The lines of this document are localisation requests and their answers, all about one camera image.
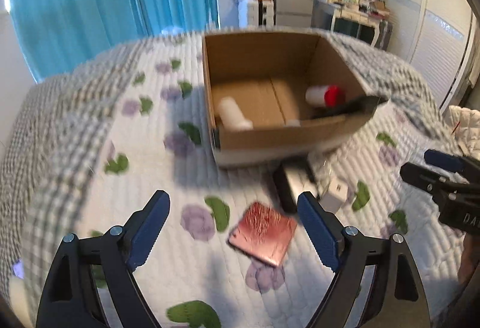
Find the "white charger plug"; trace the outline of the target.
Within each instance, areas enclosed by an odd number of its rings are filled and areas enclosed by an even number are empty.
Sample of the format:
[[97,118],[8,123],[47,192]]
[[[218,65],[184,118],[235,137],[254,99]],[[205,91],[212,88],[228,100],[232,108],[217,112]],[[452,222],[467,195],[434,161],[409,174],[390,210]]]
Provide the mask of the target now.
[[320,206],[329,213],[337,213],[347,202],[348,184],[338,177],[333,177],[320,198]]

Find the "black remote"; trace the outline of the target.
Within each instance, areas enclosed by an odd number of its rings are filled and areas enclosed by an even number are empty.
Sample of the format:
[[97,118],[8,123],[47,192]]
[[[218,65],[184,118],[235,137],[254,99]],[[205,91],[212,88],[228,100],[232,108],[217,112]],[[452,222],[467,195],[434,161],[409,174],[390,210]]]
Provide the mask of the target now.
[[372,114],[378,106],[388,101],[385,97],[365,95],[340,106],[330,108],[317,108],[312,116],[313,119],[330,118],[338,115]]

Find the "red white tube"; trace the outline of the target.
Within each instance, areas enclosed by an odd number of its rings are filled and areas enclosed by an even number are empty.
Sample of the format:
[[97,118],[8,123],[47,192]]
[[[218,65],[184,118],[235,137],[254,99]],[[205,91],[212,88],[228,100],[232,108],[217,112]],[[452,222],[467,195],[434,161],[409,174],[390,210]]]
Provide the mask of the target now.
[[346,94],[337,85],[311,86],[305,93],[305,101],[312,107],[333,108],[345,103]]

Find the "white handheld massager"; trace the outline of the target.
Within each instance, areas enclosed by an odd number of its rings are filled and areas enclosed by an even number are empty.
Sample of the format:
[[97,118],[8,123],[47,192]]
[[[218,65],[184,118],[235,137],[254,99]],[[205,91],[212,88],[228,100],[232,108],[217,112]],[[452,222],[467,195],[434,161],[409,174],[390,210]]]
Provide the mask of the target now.
[[230,131],[246,131],[253,128],[253,122],[245,118],[232,97],[223,97],[217,105],[217,111],[223,126]]

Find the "white quilted cloth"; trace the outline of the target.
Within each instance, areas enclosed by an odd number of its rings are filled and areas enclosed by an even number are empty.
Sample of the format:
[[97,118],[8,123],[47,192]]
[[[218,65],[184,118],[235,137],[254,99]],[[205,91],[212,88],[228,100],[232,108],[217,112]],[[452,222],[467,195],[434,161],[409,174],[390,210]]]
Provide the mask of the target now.
[[479,111],[449,106],[446,121],[455,140],[472,154],[479,151]]

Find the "white louvred wardrobe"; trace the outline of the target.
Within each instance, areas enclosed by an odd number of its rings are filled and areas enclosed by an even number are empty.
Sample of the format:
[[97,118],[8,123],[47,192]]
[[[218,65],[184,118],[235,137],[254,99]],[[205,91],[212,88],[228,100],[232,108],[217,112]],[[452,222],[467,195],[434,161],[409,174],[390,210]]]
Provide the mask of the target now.
[[467,72],[476,19],[467,0],[385,0],[393,23],[388,51],[426,80],[446,109]]

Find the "grey UGREEN power bank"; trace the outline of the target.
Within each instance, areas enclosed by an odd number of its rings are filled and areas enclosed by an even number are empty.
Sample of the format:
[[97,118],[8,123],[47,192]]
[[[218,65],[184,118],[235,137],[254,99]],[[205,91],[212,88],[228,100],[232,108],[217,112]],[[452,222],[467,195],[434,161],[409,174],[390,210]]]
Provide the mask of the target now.
[[317,181],[306,157],[283,160],[272,172],[272,181],[281,209],[287,214],[297,213],[298,198],[302,193],[312,193],[315,198],[320,196]]

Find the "pink patterned phone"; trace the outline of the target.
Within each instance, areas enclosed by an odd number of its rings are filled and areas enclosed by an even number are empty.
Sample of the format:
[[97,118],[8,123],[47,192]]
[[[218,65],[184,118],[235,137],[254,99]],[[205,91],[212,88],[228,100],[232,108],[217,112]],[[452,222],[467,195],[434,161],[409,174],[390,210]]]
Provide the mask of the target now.
[[297,222],[258,201],[251,204],[228,241],[231,246],[267,265],[281,265]]

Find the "grey checked bedsheet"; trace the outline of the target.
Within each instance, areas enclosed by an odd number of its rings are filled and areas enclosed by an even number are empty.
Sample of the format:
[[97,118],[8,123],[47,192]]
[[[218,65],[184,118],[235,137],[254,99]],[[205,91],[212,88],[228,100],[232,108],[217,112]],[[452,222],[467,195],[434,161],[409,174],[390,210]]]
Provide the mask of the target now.
[[1,162],[1,292],[17,261],[42,281],[79,217],[113,112],[154,38],[117,45],[26,96]]

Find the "white floral quilt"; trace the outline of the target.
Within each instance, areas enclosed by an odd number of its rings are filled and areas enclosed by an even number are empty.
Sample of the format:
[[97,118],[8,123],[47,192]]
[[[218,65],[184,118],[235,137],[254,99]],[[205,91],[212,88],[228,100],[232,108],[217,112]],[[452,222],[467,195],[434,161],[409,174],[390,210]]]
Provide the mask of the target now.
[[[403,183],[400,167],[427,148],[456,149],[425,80],[407,62],[345,36],[329,42],[368,91],[386,97],[374,117],[330,155],[308,157],[321,185],[339,178],[347,199],[339,218],[369,236],[405,235],[425,287],[432,318],[460,293],[460,231],[438,222],[424,193]],[[37,194],[24,236],[28,315],[37,316],[41,290],[62,237],[104,231],[144,206],[156,190],[171,212],[145,265],[135,274],[165,327],[208,318],[217,327],[303,327],[332,280],[304,229],[298,228],[278,269],[230,248],[228,230],[256,201],[275,196],[267,166],[220,169],[205,119],[202,38],[180,45],[151,39],[133,62],[131,84],[115,117],[82,145],[74,165],[58,155]],[[224,223],[226,229],[220,229]]]

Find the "white dressing table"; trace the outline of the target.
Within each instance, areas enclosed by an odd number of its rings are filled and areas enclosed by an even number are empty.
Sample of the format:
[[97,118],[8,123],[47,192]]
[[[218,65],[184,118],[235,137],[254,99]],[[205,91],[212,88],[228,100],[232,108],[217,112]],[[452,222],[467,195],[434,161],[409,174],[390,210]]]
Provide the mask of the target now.
[[335,31],[335,23],[338,19],[344,19],[358,25],[357,36],[360,36],[360,29],[362,26],[373,29],[373,39],[371,40],[371,46],[374,47],[377,44],[380,37],[380,19],[377,19],[371,15],[368,15],[359,10],[352,10],[346,8],[346,6],[340,6],[337,4],[330,5],[332,9],[332,19],[330,21],[330,31]]

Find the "silver mini fridge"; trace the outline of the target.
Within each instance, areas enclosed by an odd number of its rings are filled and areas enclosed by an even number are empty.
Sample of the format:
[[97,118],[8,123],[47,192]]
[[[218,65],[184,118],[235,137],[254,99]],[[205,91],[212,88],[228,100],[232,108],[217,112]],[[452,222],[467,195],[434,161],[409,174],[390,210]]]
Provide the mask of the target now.
[[310,28],[313,0],[275,0],[277,26]]

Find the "brown cardboard box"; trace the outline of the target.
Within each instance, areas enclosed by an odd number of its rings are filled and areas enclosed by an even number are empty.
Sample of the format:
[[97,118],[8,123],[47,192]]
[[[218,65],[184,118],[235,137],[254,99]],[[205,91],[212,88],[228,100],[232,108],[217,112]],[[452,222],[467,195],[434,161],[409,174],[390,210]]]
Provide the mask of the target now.
[[[304,29],[231,31],[203,36],[203,81],[208,134],[220,167],[254,165],[337,148],[363,127],[372,114],[313,119],[305,101],[311,86],[337,85],[346,101],[365,96],[354,68],[331,31]],[[217,111],[232,97],[246,131],[226,129]]]

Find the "white suitcase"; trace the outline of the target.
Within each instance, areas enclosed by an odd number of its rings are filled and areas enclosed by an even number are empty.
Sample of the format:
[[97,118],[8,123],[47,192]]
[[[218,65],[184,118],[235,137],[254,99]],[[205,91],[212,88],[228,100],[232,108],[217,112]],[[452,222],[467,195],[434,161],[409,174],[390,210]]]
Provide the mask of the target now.
[[273,0],[239,0],[239,28],[272,27],[274,25]]

